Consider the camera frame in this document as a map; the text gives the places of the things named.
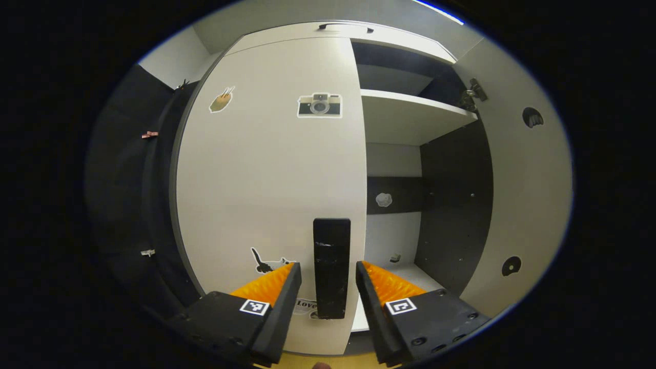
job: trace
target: cabinet shelf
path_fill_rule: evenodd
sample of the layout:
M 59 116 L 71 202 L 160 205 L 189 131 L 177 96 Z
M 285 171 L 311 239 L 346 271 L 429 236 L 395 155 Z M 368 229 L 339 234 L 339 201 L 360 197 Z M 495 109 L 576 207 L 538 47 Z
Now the cabinet shelf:
M 420 146 L 476 121 L 475 113 L 401 93 L 360 90 L 370 143 Z

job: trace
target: cloud sticker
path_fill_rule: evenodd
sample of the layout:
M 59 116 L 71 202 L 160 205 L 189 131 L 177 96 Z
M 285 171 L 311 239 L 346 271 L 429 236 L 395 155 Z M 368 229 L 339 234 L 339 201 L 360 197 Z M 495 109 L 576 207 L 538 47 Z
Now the cloud sticker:
M 380 207 L 388 207 L 392 203 L 392 195 L 381 192 L 376 196 L 376 203 Z

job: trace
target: metal clip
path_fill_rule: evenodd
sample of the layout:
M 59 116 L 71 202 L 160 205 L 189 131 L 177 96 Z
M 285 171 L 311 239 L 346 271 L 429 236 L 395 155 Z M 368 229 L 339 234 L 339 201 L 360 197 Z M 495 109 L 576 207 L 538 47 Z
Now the metal clip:
M 476 78 L 472 78 L 469 82 L 472 86 L 469 90 L 462 92 L 459 105 L 461 108 L 469 110 L 470 112 L 476 112 L 478 108 L 476 107 L 473 98 L 476 97 L 481 101 L 485 101 L 487 100 L 487 94 L 483 91 L 483 87 L 481 87 Z
M 146 131 L 145 135 L 141 135 L 142 139 L 149 139 L 150 137 L 159 136 L 159 132 Z

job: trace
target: camera sticker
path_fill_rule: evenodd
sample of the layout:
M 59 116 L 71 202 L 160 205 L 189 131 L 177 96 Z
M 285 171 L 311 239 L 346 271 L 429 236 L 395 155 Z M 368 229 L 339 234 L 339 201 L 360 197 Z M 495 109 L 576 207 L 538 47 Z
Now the camera sticker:
M 342 96 L 331 93 L 313 93 L 298 98 L 299 118 L 341 118 Z

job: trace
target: ceiling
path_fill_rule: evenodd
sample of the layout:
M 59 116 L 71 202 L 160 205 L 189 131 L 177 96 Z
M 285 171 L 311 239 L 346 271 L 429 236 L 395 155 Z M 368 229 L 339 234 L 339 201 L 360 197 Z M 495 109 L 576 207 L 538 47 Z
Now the ceiling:
M 437 40 L 456 58 L 482 39 L 466 23 L 461 26 L 412 0 L 242 0 L 196 22 L 194 30 L 214 54 L 245 33 L 314 20 L 359 20 L 400 28 Z

